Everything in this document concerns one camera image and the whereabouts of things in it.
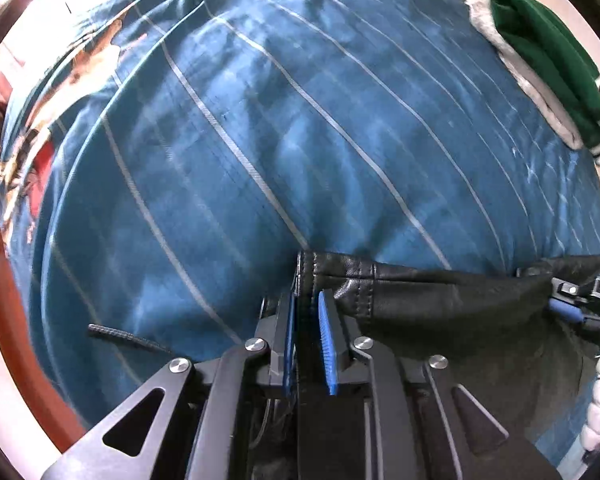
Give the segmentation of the black leather jacket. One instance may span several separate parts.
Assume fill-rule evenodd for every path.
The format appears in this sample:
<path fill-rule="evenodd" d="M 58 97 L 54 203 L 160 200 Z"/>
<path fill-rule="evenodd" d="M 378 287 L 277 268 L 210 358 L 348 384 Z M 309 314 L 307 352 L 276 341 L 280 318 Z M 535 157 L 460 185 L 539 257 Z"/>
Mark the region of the black leather jacket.
<path fill-rule="evenodd" d="M 296 271 L 301 309 L 332 290 L 338 311 L 397 356 L 446 356 L 455 378 L 531 441 L 574 408 L 594 375 L 592 344 L 547 311 L 553 278 L 581 285 L 597 275 L 600 255 L 489 276 L 302 252 Z"/>

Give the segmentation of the blue striped bed sheet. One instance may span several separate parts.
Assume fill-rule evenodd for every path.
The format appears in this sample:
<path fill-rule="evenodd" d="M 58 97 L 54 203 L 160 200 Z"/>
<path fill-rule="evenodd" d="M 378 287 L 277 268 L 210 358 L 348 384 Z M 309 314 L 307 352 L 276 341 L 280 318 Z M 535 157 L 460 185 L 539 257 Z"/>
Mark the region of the blue striped bed sheet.
<path fill-rule="evenodd" d="M 245 341 L 302 252 L 514 275 L 600 255 L 600 75 L 533 0 L 104 0 L 3 128 L 42 370 L 91 427 Z"/>

